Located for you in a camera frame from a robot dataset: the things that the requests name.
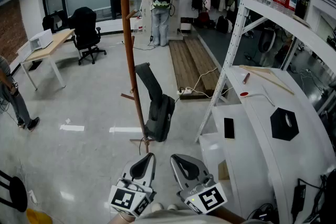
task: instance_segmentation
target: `white box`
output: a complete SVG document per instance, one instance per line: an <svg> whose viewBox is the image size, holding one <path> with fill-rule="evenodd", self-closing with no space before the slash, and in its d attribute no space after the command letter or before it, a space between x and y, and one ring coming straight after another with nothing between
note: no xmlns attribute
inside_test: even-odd
<svg viewBox="0 0 336 224"><path fill-rule="evenodd" d="M30 46L32 48L32 51L38 50L38 49L44 49L50 43L52 43L53 35L51 33L51 30L48 29L41 33L36 34L29 41L30 41Z"/></svg>
<svg viewBox="0 0 336 224"><path fill-rule="evenodd" d="M19 50L17 51L17 54L19 55L20 62L25 61L29 55L32 53L30 41L27 41Z"/></svg>

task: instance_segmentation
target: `wooden board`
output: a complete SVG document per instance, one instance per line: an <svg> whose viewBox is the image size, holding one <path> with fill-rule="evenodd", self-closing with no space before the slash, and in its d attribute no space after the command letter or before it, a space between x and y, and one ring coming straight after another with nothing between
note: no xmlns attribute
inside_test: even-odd
<svg viewBox="0 0 336 224"><path fill-rule="evenodd" d="M195 62L199 75L205 74L210 70L214 70L216 68L215 64L213 63L212 59L210 58L209 54L206 52L198 38L185 37L184 40ZM214 93L218 78L218 70L210 72L207 75L201 77L201 80L204 84L205 93L208 96L211 96Z"/></svg>
<svg viewBox="0 0 336 224"><path fill-rule="evenodd" d="M174 72L176 76L177 90L180 87L194 87L199 78L196 65L188 50L186 43L182 40L170 40L169 48L173 60ZM205 92L203 82L196 86L196 91ZM190 95L182 95L181 99L207 98L205 95L193 92Z"/></svg>
<svg viewBox="0 0 336 224"><path fill-rule="evenodd" d="M65 29L62 32L58 32L54 35L52 35L52 43L48 45L48 47L40 50L34 51L26 60L25 62L33 61L33 60L38 60L45 58L51 54L57 49L58 46L62 45L64 41L68 39L69 36L72 35L74 32L74 29Z"/></svg>

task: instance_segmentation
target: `wooden desk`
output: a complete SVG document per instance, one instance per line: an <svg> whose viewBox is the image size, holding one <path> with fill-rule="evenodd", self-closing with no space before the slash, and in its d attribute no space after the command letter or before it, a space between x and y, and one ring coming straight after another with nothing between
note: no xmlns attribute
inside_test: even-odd
<svg viewBox="0 0 336 224"><path fill-rule="evenodd" d="M37 90L37 87L35 86L33 80L31 79L27 68L25 67L26 63L29 63L31 61L36 61L36 60L40 60L43 58L49 58L51 66L59 80L59 83L61 84L61 86L64 88L66 85L63 81L63 78L61 76L61 74L58 71L58 68L55 64L55 61L53 60L53 58L51 57L51 55L57 50L57 48L59 46L61 46L67 39L69 36L74 35L74 29L66 29L62 32L56 33L52 36L53 41L52 43L49 44L48 47L44 48L44 49L40 49L40 50L36 50L34 51L25 61L21 62L21 66L24 70L24 72L26 73L27 77L29 78L29 80L31 81L33 87L35 88L35 90Z"/></svg>

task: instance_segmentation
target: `shoe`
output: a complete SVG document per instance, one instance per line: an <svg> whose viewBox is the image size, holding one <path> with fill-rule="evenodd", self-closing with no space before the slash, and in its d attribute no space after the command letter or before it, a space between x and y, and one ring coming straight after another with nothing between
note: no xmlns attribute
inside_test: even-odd
<svg viewBox="0 0 336 224"><path fill-rule="evenodd" d="M25 123L23 120L20 120L17 122L17 126L21 129L24 129L26 127Z"/></svg>
<svg viewBox="0 0 336 224"><path fill-rule="evenodd" d="M38 125L38 123L40 122L40 118L37 117L36 119L32 120L30 125L28 125L28 130L30 130L31 132L35 129L35 127Z"/></svg>
<svg viewBox="0 0 336 224"><path fill-rule="evenodd" d="M174 211L178 211L178 207L177 205L169 205L167 210L174 210Z"/></svg>
<svg viewBox="0 0 336 224"><path fill-rule="evenodd" d="M162 204L159 204L158 202L152 204L152 213L160 210L163 210Z"/></svg>

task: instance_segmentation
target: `power strip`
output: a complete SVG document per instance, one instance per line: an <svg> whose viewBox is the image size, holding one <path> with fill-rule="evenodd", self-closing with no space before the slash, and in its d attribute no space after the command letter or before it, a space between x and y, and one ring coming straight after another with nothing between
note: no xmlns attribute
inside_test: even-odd
<svg viewBox="0 0 336 224"><path fill-rule="evenodd" d="M192 90L190 90L190 89L186 89L186 90L183 90L183 91L177 91L177 95L179 95L179 96L181 96L182 94L183 95L189 95L189 94L192 94L193 93L193 91Z"/></svg>

